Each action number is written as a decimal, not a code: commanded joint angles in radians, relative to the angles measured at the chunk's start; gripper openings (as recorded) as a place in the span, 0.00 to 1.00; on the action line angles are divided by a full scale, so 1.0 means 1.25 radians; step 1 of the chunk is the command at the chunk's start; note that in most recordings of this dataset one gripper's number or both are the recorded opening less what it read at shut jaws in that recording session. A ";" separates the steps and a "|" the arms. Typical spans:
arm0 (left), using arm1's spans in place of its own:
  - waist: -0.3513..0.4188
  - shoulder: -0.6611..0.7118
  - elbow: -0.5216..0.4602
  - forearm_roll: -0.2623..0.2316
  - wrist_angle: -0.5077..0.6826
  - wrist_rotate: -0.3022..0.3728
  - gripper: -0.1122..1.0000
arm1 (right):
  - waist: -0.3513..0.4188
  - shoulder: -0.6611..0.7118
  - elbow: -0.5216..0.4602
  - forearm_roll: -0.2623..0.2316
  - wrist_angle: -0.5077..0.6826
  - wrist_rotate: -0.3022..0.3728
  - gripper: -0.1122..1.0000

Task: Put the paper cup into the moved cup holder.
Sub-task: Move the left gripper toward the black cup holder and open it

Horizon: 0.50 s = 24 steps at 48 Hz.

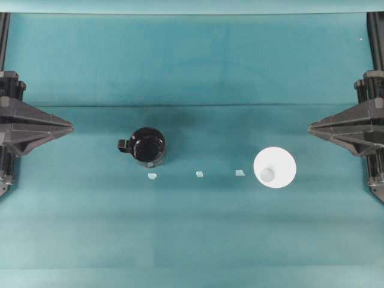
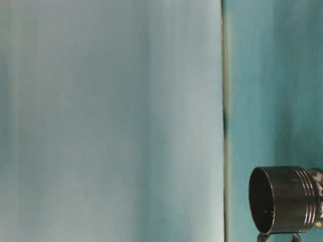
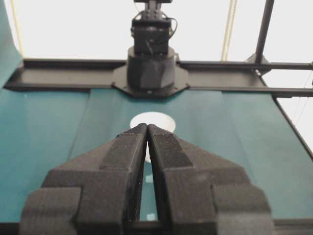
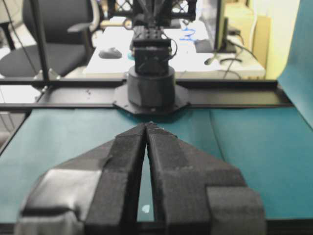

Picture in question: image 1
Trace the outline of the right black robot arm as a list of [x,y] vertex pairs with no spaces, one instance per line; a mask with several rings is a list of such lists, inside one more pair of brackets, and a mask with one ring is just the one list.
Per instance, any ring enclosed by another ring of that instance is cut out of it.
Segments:
[[308,132],[367,161],[367,185],[383,201],[383,12],[367,13],[373,70],[354,83],[357,105],[308,126]]

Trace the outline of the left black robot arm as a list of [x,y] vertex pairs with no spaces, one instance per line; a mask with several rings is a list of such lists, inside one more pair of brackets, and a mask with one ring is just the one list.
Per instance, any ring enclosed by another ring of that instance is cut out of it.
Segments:
[[16,158],[74,130],[72,123],[25,103],[25,82],[4,70],[10,16],[1,13],[1,196],[14,184]]

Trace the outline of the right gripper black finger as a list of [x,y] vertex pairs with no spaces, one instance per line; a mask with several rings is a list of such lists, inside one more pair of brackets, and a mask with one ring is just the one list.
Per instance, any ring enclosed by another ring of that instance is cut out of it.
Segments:
[[338,145],[348,150],[356,157],[365,157],[375,153],[375,146],[354,134],[334,134],[322,128],[308,128],[308,133],[324,141]]
[[367,122],[373,119],[375,113],[375,101],[368,100],[348,108],[340,113],[328,116],[308,126],[308,132],[317,128],[328,128],[341,125],[352,125],[359,122]]

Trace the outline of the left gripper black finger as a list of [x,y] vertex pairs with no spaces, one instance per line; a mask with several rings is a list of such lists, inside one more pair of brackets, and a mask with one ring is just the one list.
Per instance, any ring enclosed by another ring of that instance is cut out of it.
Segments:
[[33,149],[73,132],[73,126],[11,125],[10,150],[21,157]]
[[10,99],[10,119],[16,123],[73,128],[72,123],[14,98]]

